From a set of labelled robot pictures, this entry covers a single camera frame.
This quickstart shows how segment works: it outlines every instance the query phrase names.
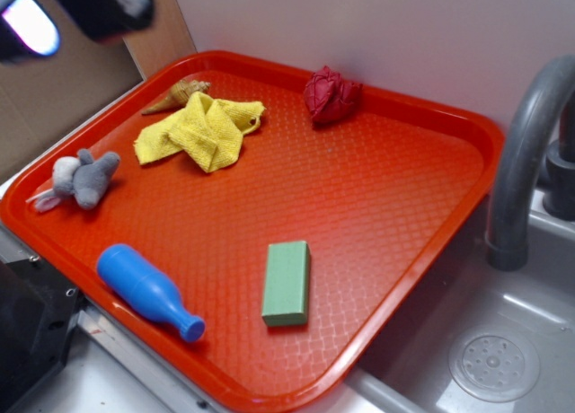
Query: stuffed animal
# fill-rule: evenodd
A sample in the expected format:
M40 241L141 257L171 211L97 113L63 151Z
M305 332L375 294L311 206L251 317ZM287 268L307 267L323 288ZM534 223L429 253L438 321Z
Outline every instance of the stuffed animal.
M82 209L93 209L108 189L118 166L119 155L112 151L98 160L94 160L86 149L80 150L77 158L61 157L52 170L52 189L28 201L35 200L34 207L43 213L74 196Z

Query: drain strainer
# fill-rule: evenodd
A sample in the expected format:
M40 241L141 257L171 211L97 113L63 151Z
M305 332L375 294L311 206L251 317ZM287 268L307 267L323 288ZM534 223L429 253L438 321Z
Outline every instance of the drain strainer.
M479 400L516 400L535 386L539 356L522 335L492 326L471 328L449 351L449 370L461 388Z

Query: yellow towel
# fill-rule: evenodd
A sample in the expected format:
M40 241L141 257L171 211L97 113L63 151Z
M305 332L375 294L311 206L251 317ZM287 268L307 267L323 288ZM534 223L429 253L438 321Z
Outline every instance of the yellow towel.
M260 101L212 99L191 95L185 108L144 128L134 147L140 164L155 162L184 150L205 172L237 162L243 135L261 124Z

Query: black object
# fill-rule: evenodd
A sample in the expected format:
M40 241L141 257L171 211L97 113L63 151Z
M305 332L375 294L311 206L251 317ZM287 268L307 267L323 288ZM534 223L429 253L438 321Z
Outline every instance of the black object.
M550 187L546 191L543 206L545 210L562 220L575 220L575 163L561 155L561 141L554 141L547 149L546 167Z
M90 39L116 40L130 31L149 27L154 19L154 0L57 0Z
M0 413L64 368L81 300L46 260L0 262Z
M4 20L0 20L0 61L20 63L29 55L29 50L14 34L12 28Z

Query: blue plastic bottle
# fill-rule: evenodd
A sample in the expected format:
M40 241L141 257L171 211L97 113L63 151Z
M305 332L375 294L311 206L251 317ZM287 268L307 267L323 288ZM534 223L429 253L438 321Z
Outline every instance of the blue plastic bottle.
M100 278L146 319L171 323L188 342L204 333L206 324L183 308L174 282L128 245L110 246L97 267Z

